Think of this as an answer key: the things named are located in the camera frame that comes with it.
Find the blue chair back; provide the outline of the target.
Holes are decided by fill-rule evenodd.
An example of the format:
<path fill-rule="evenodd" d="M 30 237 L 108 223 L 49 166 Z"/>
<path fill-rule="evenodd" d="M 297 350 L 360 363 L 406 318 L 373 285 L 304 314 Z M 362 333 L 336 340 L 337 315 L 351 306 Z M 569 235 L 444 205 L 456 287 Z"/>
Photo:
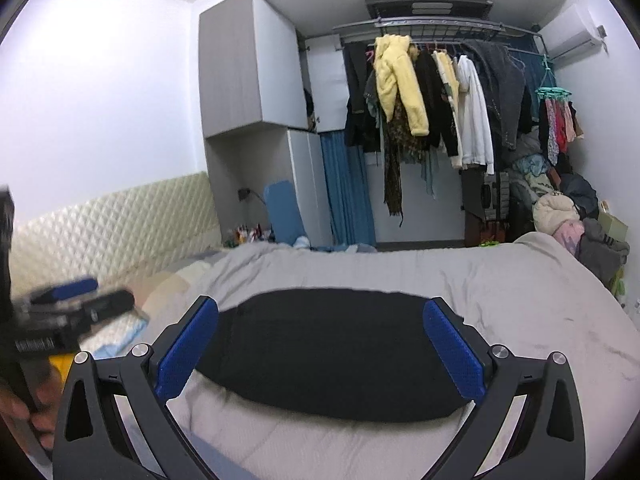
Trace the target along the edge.
<path fill-rule="evenodd" d="M 277 243 L 293 246 L 306 231 L 293 183 L 283 180 L 264 189 L 264 200 Z"/>

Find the leopard print scarf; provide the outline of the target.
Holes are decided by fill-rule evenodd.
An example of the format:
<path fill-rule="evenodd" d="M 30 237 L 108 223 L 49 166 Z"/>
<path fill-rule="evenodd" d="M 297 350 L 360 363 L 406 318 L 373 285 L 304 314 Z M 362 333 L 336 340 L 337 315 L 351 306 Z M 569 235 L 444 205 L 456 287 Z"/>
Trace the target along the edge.
<path fill-rule="evenodd" d="M 391 217 L 399 217 L 404 222 L 402 210 L 401 164 L 424 162 L 426 144 L 411 134 L 407 112 L 399 98 L 393 110 L 392 119 L 383 126 L 384 142 L 384 204 Z"/>

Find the yellow garment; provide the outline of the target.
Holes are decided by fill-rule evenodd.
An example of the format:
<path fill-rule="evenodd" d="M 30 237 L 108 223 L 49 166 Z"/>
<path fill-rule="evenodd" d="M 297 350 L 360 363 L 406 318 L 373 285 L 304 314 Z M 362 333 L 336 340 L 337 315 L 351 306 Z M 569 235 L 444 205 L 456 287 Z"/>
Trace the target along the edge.
<path fill-rule="evenodd" d="M 50 356 L 49 362 L 58 371 L 61 376 L 62 384 L 66 383 L 68 374 L 70 374 L 70 368 L 74 364 L 73 353 L 71 354 L 58 354 L 57 356 Z"/>

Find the white hooded sweatshirt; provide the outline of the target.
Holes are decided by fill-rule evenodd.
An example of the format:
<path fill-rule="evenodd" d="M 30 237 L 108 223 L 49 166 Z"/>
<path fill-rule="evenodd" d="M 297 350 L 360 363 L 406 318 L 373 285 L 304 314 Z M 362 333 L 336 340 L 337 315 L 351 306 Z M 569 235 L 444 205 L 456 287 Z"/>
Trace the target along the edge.
<path fill-rule="evenodd" d="M 459 83 L 458 126 L 464 168 L 482 166 L 495 173 L 494 149 L 484 90 L 474 63 L 461 55 L 456 68 Z"/>

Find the dark grey hanging garment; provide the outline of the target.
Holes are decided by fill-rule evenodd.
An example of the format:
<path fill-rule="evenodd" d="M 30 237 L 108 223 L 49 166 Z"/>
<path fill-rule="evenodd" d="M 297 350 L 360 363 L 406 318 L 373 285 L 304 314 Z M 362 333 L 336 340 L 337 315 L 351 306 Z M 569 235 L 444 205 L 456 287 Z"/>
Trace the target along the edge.
<path fill-rule="evenodd" d="M 492 136 L 502 150 L 514 150 L 518 138 L 525 77 L 503 44 L 464 40 L 462 49 L 474 62 L 488 110 Z"/>

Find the pastel striped pillow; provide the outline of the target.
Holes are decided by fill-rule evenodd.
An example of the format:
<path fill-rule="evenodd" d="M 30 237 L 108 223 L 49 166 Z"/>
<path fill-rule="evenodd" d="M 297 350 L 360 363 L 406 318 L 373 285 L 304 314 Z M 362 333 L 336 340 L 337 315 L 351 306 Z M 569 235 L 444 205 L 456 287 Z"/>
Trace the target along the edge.
<path fill-rule="evenodd" d="M 203 252 L 171 263 L 164 270 L 126 284 L 134 295 L 137 310 L 148 320 L 186 292 L 225 252 Z"/>

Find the black puffer jacket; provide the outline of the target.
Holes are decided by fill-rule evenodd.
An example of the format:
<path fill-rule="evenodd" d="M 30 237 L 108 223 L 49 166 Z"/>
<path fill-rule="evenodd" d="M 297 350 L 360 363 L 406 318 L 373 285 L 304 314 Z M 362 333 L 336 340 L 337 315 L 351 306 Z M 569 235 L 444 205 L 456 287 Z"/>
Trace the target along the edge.
<path fill-rule="evenodd" d="M 196 369 L 245 400 L 355 422 L 428 422 L 466 401 L 423 328 L 426 299 L 293 288 L 221 312 Z"/>

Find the black hanging coat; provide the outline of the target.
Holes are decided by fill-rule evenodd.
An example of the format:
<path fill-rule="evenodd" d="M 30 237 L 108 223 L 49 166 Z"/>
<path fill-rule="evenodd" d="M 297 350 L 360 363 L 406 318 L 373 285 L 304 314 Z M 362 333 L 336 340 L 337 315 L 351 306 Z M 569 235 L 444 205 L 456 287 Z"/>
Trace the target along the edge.
<path fill-rule="evenodd" d="M 365 153 L 380 150 L 380 133 L 375 116 L 366 100 L 367 82 L 373 66 L 368 60 L 370 50 L 365 42 L 352 42 L 343 48 L 343 61 L 349 98 L 345 124 L 345 144 L 360 146 Z"/>

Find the yellow fleece hoodie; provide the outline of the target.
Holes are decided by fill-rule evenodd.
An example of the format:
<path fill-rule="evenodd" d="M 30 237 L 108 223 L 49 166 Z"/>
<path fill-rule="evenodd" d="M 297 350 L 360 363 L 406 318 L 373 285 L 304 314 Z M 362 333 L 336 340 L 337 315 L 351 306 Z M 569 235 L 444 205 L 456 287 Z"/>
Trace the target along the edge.
<path fill-rule="evenodd" d="M 384 35 L 375 39 L 374 70 L 378 102 L 386 122 L 391 122 L 396 101 L 400 99 L 407 114 L 410 133 L 413 136 L 428 136 L 430 127 L 410 47 L 409 36 Z"/>

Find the blue curtain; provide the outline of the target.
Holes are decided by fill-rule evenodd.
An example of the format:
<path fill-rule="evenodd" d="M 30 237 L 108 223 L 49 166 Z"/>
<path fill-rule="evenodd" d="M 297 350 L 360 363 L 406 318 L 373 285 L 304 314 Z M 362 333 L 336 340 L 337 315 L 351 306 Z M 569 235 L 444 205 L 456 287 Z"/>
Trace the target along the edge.
<path fill-rule="evenodd" d="M 331 228 L 337 244 L 376 245 L 366 159 L 347 146 L 344 131 L 320 134 Z"/>

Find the grey wardrobe cabinet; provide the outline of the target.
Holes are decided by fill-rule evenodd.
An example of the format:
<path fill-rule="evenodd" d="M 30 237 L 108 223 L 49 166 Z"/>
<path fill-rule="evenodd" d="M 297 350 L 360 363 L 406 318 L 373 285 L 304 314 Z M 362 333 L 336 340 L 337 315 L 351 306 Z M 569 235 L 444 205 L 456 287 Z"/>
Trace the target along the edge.
<path fill-rule="evenodd" d="M 294 25 L 267 0 L 203 12 L 198 82 L 204 148 L 221 232 L 271 226 L 265 189 L 292 184 L 308 240 L 333 244 L 321 138 L 309 125 Z"/>

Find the teal clip hanger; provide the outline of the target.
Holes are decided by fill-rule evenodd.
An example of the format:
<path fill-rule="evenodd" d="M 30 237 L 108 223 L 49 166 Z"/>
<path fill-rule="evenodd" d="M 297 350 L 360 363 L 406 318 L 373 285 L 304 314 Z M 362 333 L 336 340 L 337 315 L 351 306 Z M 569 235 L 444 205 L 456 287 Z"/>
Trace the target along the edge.
<path fill-rule="evenodd" d="M 535 93 L 540 100 L 557 100 L 557 101 L 566 101 L 572 96 L 572 92 L 555 86 L 555 76 L 551 65 L 548 61 L 548 56 L 544 55 L 542 57 L 542 66 L 544 66 L 544 76 L 542 76 L 541 83 L 539 87 L 536 89 Z"/>

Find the white air conditioner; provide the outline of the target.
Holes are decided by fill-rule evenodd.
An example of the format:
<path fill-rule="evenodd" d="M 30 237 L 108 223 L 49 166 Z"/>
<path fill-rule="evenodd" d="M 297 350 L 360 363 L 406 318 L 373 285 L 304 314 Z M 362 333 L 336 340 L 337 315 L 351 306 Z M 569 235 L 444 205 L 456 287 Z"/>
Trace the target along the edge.
<path fill-rule="evenodd" d="M 540 30 L 553 61 L 600 49 L 603 41 L 590 13 L 572 4 Z"/>

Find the grey bed duvet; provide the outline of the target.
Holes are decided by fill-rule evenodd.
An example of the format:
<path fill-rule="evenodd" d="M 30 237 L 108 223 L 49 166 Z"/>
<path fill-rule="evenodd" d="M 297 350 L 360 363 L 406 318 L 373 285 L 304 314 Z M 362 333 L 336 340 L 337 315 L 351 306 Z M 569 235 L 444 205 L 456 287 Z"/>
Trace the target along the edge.
<path fill-rule="evenodd" d="M 137 287 L 156 337 L 201 295 L 230 318 L 256 295 L 297 312 L 340 316 L 321 326 L 314 346 L 334 372 L 354 351 L 371 367 L 360 393 L 390 395 L 393 408 L 432 400 L 411 389 L 418 362 L 409 351 L 428 342 L 421 327 L 427 296 L 444 297 L 490 342 L 543 358 L 566 353 L 586 430 L 586 473 L 596 474 L 639 411 L 639 335 L 604 286 L 553 238 L 528 234 L 495 248 L 378 254 L 320 254 L 257 244 L 215 256 L 189 273 L 189 287 L 149 280 Z M 426 471 L 461 426 L 460 411 L 426 422 L 356 422 L 268 408 L 193 375 L 172 402 L 180 426 L 228 478 L 413 479 Z"/>

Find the pile of clothes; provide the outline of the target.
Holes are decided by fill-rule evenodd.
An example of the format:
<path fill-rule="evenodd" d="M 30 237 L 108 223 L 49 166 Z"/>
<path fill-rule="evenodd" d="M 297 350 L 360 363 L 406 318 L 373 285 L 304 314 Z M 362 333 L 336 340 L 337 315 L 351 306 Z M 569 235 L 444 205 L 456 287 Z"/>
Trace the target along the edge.
<path fill-rule="evenodd" d="M 534 129 L 518 136 L 516 148 L 503 155 L 503 163 L 510 184 L 506 237 L 550 235 L 616 292 L 630 256 L 628 226 L 605 210 L 596 190 L 573 170 L 568 157 L 559 154 L 553 165 Z"/>

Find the cream quilted headboard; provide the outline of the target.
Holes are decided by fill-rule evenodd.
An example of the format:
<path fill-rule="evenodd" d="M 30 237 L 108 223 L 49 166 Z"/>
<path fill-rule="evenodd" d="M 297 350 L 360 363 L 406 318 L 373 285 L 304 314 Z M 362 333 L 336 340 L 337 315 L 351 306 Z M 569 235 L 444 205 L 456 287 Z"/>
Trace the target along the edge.
<path fill-rule="evenodd" d="M 16 226 L 12 296 L 87 275 L 125 284 L 221 245 L 205 172 L 127 188 Z"/>

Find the metal clothes rack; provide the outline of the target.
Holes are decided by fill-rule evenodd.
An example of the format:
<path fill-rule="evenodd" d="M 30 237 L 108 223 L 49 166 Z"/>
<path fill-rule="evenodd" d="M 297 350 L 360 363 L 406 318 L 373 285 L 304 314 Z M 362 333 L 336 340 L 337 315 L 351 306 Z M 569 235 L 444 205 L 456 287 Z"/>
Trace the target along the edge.
<path fill-rule="evenodd" d="M 462 44 L 469 40 L 504 44 L 508 49 L 524 54 L 549 56 L 540 32 L 477 18 L 451 16 L 403 16 L 375 18 L 362 22 L 337 25 L 332 29 L 341 42 L 373 41 L 389 35 L 410 36 L 416 44 Z"/>

